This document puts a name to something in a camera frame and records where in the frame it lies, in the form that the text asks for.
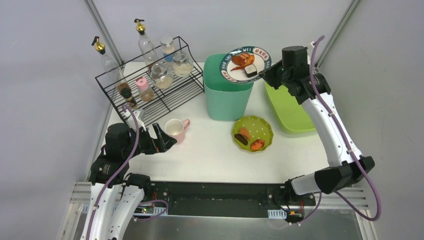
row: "teal bin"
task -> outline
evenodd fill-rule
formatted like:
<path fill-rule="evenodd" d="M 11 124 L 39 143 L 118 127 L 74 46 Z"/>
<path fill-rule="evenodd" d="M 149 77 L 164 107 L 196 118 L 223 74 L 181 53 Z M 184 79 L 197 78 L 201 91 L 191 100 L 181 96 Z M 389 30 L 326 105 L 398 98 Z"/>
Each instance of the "teal bin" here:
<path fill-rule="evenodd" d="M 206 108 L 213 120 L 235 121 L 245 114 L 254 83 L 236 84 L 226 80 L 220 72 L 220 63 L 225 55 L 211 55 L 204 62 Z"/>

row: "metal wire rack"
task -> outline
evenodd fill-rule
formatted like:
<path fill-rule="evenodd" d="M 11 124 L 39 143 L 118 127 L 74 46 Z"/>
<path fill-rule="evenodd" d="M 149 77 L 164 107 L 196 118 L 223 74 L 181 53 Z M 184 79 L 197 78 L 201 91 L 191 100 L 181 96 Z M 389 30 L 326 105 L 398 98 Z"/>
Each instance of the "metal wire rack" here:
<path fill-rule="evenodd" d="M 128 82 L 128 85 L 131 88 L 132 95 L 138 103 L 138 107 L 142 108 L 146 112 L 146 116 L 143 121 L 146 126 L 170 113 L 172 110 L 175 110 L 176 108 L 183 105 L 187 101 L 193 99 L 197 95 L 205 92 L 205 87 L 203 81 L 201 80 L 201 78 L 203 77 L 202 68 L 193 58 L 189 45 L 180 36 L 175 37 L 173 40 L 174 43 L 179 44 L 179 48 L 176 49 L 174 52 L 170 53 L 169 55 L 173 55 L 177 51 L 184 51 L 184 49 L 187 48 L 188 53 L 190 54 L 191 59 L 193 61 L 193 70 L 186 77 L 174 76 L 172 85 L 167 89 L 159 89 L 154 85 L 154 81 L 150 78 L 149 75 L 148 66 L 142 67 L 130 74 L 127 74 L 124 78 L 119 79 L 111 84 L 106 72 L 95 77 L 95 80 L 97 81 L 101 90 L 109 99 L 110 103 L 112 104 L 115 111 L 118 113 L 119 117 L 127 125 L 129 124 L 127 121 L 128 117 L 124 116 L 122 110 L 122 105 L 125 104 L 126 101 L 118 93 L 118 90 L 115 87 L 115 84 L 123 79 L 126 79 L 126 81 Z M 158 59 L 157 61 L 155 61 L 155 63 L 164 62 L 164 59 L 169 55 Z M 142 56 L 143 55 L 136 56 L 135 58 L 124 62 L 119 67 L 123 68 L 127 63 L 136 62 L 137 59 Z M 149 102 L 142 101 L 139 95 L 139 91 L 137 90 L 136 80 L 140 77 L 145 77 L 154 91 L 154 99 Z"/>

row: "white wall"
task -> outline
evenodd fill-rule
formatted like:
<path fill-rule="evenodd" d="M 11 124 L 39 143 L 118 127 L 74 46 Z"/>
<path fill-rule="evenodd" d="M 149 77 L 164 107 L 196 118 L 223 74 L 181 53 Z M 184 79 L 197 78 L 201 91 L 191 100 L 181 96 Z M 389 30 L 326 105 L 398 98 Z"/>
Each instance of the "white wall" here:
<path fill-rule="evenodd" d="M 0 239 L 57 239 L 106 113 L 83 1 L 0 0 Z"/>
<path fill-rule="evenodd" d="M 423 10 L 422 0 L 362 1 L 322 67 L 351 137 L 375 160 L 382 240 L 424 235 Z"/>
<path fill-rule="evenodd" d="M 329 36 L 351 0 L 94 2 L 124 60 L 141 54 L 134 23 L 139 18 L 146 20 L 146 32 L 155 45 L 165 35 L 179 35 L 197 61 L 241 46 L 258 46 L 277 62 L 283 47 L 307 45 L 322 34 Z"/>

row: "white mug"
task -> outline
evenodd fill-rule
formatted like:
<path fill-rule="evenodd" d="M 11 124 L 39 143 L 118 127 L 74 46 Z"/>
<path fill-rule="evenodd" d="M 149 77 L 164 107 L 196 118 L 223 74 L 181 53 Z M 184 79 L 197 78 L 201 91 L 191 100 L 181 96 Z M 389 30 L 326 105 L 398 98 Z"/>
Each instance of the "white mug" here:
<path fill-rule="evenodd" d="M 176 139 L 177 143 L 181 143 L 186 136 L 186 130 L 190 126 L 190 120 L 186 119 L 181 121 L 180 119 L 171 119 L 165 124 L 165 132 L 169 136 Z"/>

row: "plate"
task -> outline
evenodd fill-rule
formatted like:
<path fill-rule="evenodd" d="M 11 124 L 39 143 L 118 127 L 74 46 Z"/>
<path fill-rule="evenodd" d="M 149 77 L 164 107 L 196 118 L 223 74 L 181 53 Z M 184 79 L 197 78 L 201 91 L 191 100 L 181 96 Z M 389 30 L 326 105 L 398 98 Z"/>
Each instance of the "plate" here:
<path fill-rule="evenodd" d="M 232 83 L 248 84 L 261 79 L 259 74 L 247 77 L 244 69 L 231 71 L 233 68 L 239 66 L 232 61 L 232 58 L 243 53 L 254 55 L 253 64 L 255 65 L 258 73 L 271 67 L 271 56 L 264 49 L 257 46 L 242 46 L 236 48 L 225 55 L 219 64 L 219 71 L 221 72 L 221 75 Z"/>
<path fill-rule="evenodd" d="M 239 140 L 234 137 L 235 134 L 240 132 L 240 129 L 246 128 L 250 135 L 250 140 L 248 140 L 247 145 L 244 145 Z M 271 125 L 262 117 L 258 116 L 244 116 L 237 120 L 232 128 L 232 138 L 235 143 L 237 143 L 241 149 L 247 150 L 249 152 L 259 152 L 267 149 L 273 143 L 274 133 L 271 129 Z M 265 144 L 262 148 L 255 151 L 251 149 L 251 144 L 256 140 L 264 140 Z"/>

